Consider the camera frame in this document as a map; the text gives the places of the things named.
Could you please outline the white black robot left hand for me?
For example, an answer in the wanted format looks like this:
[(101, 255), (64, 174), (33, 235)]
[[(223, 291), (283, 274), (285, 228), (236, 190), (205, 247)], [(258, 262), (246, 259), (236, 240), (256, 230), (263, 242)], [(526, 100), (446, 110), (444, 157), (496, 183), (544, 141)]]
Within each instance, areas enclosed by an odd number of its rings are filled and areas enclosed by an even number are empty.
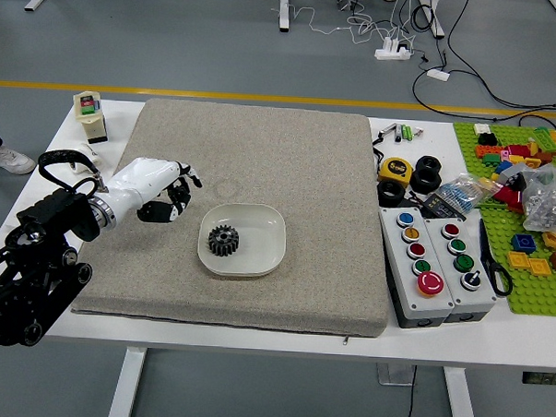
[(137, 158), (112, 177), (107, 192), (96, 195), (95, 206), (102, 208), (111, 227), (132, 211), (143, 222), (172, 222), (190, 202), (188, 182), (203, 186), (197, 172), (183, 162)]

